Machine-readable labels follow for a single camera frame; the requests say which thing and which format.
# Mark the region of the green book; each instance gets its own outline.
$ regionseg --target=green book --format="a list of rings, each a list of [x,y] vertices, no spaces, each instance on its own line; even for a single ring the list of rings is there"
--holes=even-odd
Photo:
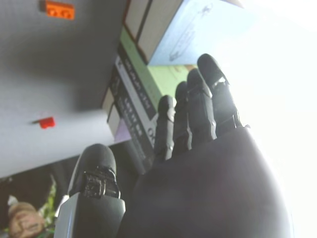
[[[114,97],[116,108],[129,129],[137,152],[134,163],[141,174],[152,166],[155,158],[159,100],[163,95],[174,97],[177,85],[187,79],[193,67],[146,66],[129,34],[122,30],[107,94]]]

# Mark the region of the robotic hand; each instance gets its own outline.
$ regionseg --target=robotic hand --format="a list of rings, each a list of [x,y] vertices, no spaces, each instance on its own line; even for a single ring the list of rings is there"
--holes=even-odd
[[[153,168],[125,212],[115,161],[102,145],[80,157],[56,238],[291,238],[280,190],[250,129],[239,121],[229,83],[214,59],[158,106]]]

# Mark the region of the orange lego brick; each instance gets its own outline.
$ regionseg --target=orange lego brick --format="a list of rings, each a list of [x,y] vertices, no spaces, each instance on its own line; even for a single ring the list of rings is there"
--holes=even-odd
[[[75,8],[72,4],[46,1],[46,13],[50,17],[74,20]]]

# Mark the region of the light blue book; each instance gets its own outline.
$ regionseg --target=light blue book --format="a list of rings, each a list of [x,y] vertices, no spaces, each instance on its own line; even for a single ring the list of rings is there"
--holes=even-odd
[[[239,38],[257,17],[243,8],[219,0],[184,0],[149,65],[196,64],[201,54],[215,55],[225,41]]]

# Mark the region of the back of robotic hand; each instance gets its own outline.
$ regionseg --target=back of robotic hand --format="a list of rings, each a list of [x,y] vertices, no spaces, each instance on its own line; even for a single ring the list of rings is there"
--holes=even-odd
[[[290,238],[289,212],[214,59],[158,106],[153,168],[134,190],[118,238]]]

